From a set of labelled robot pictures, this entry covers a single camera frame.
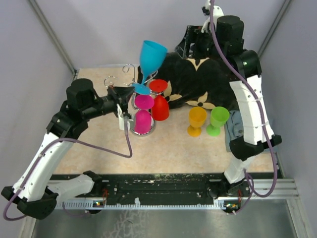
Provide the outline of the blue wine glass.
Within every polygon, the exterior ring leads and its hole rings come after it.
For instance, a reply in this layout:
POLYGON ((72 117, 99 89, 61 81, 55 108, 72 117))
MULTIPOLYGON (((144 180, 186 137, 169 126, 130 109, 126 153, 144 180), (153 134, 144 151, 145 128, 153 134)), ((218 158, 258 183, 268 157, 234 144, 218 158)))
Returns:
POLYGON ((167 54, 167 48, 160 43, 144 40, 140 52, 139 63, 143 74, 141 83, 133 83, 135 93, 140 95, 150 95, 151 91, 145 86, 148 76, 157 71, 167 54))

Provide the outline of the orange wine glass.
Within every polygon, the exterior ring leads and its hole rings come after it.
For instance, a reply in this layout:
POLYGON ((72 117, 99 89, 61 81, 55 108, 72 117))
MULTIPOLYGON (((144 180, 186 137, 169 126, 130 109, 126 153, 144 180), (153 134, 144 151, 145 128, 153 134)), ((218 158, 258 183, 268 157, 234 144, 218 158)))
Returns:
POLYGON ((207 118, 207 112, 204 108, 193 107, 189 111, 189 126, 187 132, 192 137, 200 136, 202 133, 201 127, 204 125, 207 118))

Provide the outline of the green wine glass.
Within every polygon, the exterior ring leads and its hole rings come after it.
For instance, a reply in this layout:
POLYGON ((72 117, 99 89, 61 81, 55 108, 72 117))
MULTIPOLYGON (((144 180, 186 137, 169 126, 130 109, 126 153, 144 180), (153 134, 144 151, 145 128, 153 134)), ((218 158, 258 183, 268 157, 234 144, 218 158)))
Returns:
POLYGON ((215 107, 211 111, 210 124, 206 131, 210 136, 220 135, 220 128, 225 125, 230 116, 229 111, 224 107, 215 107))

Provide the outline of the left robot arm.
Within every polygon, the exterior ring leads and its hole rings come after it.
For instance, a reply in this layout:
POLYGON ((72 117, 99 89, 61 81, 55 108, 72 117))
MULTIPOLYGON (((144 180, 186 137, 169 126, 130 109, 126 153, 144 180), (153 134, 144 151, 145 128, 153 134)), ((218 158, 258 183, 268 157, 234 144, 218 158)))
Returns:
POLYGON ((129 140, 131 115, 128 112, 128 103, 134 91, 134 87, 109 86, 107 95, 100 97, 91 80, 74 80, 66 89, 67 99, 48 124, 41 146, 27 170, 14 185, 2 189, 1 195, 8 200, 3 218, 7 221, 16 220, 7 216, 11 204, 16 204, 23 218, 42 220, 58 204, 71 198, 83 194, 99 196, 103 191, 102 178, 92 171, 86 171, 57 185, 49 185, 48 182, 61 159, 75 143, 124 158, 132 157, 131 145, 128 145, 129 154, 126 155, 78 138, 88 128, 91 119, 114 114, 119 119, 119 127, 124 130, 126 140, 129 140))

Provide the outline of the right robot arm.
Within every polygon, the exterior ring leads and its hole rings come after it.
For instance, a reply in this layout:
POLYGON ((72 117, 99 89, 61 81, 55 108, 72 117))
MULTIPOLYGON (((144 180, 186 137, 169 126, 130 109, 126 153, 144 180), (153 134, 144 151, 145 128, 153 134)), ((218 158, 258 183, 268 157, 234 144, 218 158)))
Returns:
POLYGON ((258 54, 244 48, 244 22, 233 15, 217 17, 215 23, 189 25, 175 51, 183 60, 194 60, 189 85, 180 82, 180 101, 202 106, 212 114, 237 103, 243 135, 229 143, 233 159, 224 172, 222 192, 233 196, 254 157, 272 149, 282 138, 273 132, 262 95, 262 68, 258 54))

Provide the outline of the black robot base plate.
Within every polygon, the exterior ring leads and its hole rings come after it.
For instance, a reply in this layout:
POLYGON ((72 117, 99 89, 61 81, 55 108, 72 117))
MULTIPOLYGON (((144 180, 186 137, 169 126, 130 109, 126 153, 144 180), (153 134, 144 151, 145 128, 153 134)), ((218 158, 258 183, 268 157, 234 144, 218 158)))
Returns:
POLYGON ((102 197, 108 205, 212 205, 221 197, 246 198, 245 181, 230 184, 221 173, 102 174, 95 191, 81 198, 102 197))

